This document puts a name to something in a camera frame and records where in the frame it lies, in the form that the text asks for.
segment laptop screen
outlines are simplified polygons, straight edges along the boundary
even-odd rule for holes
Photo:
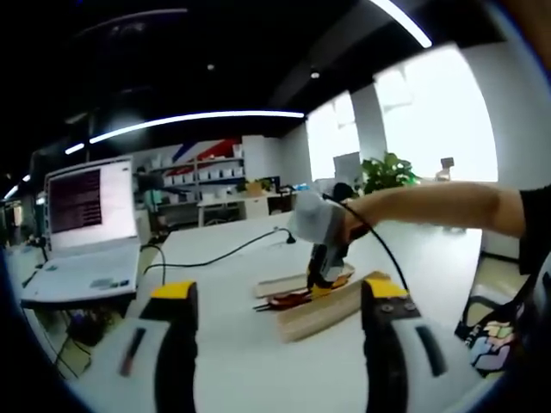
[[[52,250],[137,235],[127,158],[51,174],[47,205]]]

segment green plant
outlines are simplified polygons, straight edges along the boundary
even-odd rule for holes
[[[367,182],[363,187],[365,194],[385,188],[402,187],[415,182],[418,178],[412,172],[412,164],[404,159],[399,159],[392,152],[385,152],[382,161],[374,157],[364,160],[362,168],[367,176]]]

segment bag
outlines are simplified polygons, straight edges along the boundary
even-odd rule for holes
[[[471,364],[483,377],[503,372],[511,360],[523,356],[523,339],[536,320],[536,310],[529,299],[537,280],[532,274],[507,304],[467,325],[467,304],[455,334],[470,348]]]

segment led light strip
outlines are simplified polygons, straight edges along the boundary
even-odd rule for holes
[[[19,189],[19,185],[15,185],[12,189],[10,189],[8,193],[3,197],[3,200],[7,200],[11,195],[17,192],[17,189]]]
[[[297,119],[304,118],[304,114],[301,114],[298,112],[283,112],[283,111],[276,111],[276,110],[231,110],[226,112],[206,112],[204,114],[183,114],[180,116],[173,116],[171,118],[150,120],[149,122],[139,123],[138,125],[123,127],[122,129],[117,129],[116,131],[104,133],[103,135],[96,136],[90,139],[90,143],[96,144],[98,142],[101,142],[102,140],[113,138],[114,136],[122,135],[123,133],[138,131],[139,129],[145,129],[151,126],[166,125],[167,123],[182,122],[185,120],[230,118],[230,117],[239,117],[239,116],[275,116],[280,118],[297,118]]]
[[[77,144],[77,145],[74,145],[70,148],[65,149],[65,154],[66,155],[71,155],[72,153],[74,153],[76,151],[80,151],[83,148],[84,148],[84,144]]]
[[[426,48],[432,46],[432,41],[429,37],[419,28],[419,26],[396,4],[389,0],[369,0],[375,6],[381,8],[388,15],[390,15],[395,21],[397,21],[405,30],[411,34],[419,44]]]

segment black sleeve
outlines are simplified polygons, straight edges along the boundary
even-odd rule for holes
[[[521,274],[533,274],[551,250],[551,185],[520,195],[526,231],[520,240],[519,269]]]

